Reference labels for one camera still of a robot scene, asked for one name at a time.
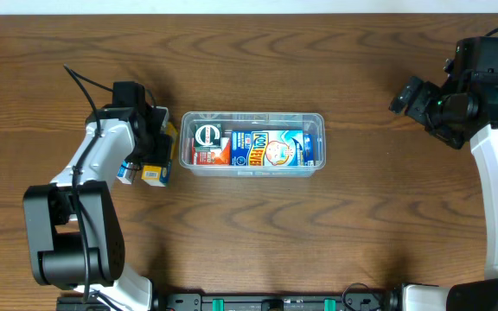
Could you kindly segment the yellow Woods box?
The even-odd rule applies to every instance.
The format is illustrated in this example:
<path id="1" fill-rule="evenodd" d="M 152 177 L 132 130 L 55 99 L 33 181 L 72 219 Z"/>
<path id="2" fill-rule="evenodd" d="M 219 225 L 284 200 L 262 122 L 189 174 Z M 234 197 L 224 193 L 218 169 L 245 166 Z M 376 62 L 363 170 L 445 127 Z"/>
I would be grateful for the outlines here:
<path id="1" fill-rule="evenodd" d="M 164 134 L 171 138 L 168 159 L 164 164 L 144 164 L 142 170 L 142 180 L 153 187 L 167 186 L 171 176 L 173 160 L 175 158 L 178 130 L 170 121 L 168 121 Z"/>

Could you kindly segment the white blue toothpaste box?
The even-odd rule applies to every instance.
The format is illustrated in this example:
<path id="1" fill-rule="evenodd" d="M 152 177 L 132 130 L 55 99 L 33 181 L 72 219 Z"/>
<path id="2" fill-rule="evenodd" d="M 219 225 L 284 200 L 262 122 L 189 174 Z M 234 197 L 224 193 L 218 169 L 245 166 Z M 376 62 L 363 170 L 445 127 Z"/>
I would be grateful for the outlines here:
<path id="1" fill-rule="evenodd" d="M 131 185 L 136 177 L 137 171 L 140 169 L 138 165 L 132 162 L 122 162 L 117 173 L 117 179 L 127 185 Z"/>

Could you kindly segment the red white medicine box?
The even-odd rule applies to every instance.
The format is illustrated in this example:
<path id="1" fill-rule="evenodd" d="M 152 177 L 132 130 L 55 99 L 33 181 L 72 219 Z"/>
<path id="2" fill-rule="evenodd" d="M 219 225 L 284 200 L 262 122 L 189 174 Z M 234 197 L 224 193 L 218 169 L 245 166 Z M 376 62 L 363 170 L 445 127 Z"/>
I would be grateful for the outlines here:
<path id="1" fill-rule="evenodd" d="M 223 137 L 219 147 L 208 150 L 197 150 L 192 143 L 192 163 L 194 165 L 230 165 L 231 139 Z"/>

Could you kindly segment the green round-logo small box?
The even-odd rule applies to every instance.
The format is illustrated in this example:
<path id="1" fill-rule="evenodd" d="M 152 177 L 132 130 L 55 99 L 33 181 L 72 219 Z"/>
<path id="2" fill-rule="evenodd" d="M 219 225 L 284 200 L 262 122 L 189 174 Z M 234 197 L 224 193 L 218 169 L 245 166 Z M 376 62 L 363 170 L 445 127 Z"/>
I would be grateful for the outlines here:
<path id="1" fill-rule="evenodd" d="M 195 125 L 194 146 L 199 149 L 214 148 L 220 145 L 221 124 L 199 123 Z"/>

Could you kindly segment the blue Kool Fever box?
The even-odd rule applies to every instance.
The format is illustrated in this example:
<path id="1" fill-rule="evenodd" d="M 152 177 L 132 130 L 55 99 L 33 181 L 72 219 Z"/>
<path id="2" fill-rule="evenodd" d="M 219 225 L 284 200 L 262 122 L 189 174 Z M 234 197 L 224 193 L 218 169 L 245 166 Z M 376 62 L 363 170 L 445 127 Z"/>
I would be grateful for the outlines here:
<path id="1" fill-rule="evenodd" d="M 233 131 L 231 164 L 257 167 L 315 165 L 312 135 L 302 130 Z"/>

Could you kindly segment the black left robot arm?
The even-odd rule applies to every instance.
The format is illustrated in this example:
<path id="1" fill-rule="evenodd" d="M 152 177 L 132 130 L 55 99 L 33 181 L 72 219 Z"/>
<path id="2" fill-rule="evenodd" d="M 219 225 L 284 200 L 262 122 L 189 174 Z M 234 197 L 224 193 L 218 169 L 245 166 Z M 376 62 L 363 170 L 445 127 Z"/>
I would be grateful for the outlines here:
<path id="1" fill-rule="evenodd" d="M 86 135 L 66 167 L 22 199 L 33 277 L 77 290 L 114 310 L 152 310 L 151 280 L 125 262 L 125 242 L 111 190 L 125 163 L 168 167 L 173 137 L 168 110 L 133 81 L 116 82 L 112 101 L 86 119 Z"/>

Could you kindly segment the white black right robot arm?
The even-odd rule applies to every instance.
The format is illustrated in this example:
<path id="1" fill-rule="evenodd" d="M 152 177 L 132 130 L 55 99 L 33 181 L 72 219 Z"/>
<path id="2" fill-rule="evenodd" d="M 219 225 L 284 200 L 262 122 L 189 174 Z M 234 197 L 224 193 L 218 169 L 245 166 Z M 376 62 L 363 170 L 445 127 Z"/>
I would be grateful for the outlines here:
<path id="1" fill-rule="evenodd" d="M 386 310 L 498 310 L 498 37 L 460 40 L 444 71 L 441 86 L 411 77 L 389 109 L 453 149 L 470 146 L 487 228 L 485 278 L 449 288 L 405 284 L 386 297 Z"/>

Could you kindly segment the clear plastic container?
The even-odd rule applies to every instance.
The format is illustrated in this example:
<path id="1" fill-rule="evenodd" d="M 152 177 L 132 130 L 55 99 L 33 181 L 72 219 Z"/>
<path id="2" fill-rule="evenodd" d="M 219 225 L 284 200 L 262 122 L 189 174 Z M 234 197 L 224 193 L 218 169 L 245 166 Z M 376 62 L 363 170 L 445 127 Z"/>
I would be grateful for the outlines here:
<path id="1" fill-rule="evenodd" d="M 310 112 L 190 111 L 179 162 L 206 177 L 309 177 L 326 164 L 323 117 Z"/>

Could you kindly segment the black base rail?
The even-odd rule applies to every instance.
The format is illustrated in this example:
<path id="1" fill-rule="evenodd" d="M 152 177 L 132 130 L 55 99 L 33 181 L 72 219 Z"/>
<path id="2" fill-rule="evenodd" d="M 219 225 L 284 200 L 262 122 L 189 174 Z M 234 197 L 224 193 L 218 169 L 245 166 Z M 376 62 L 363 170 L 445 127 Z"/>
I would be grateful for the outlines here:
<path id="1" fill-rule="evenodd" d="M 206 294 L 202 291 L 158 294 L 149 306 L 154 311 L 402 311 L 399 289 L 370 289 L 353 283 L 341 293 Z"/>

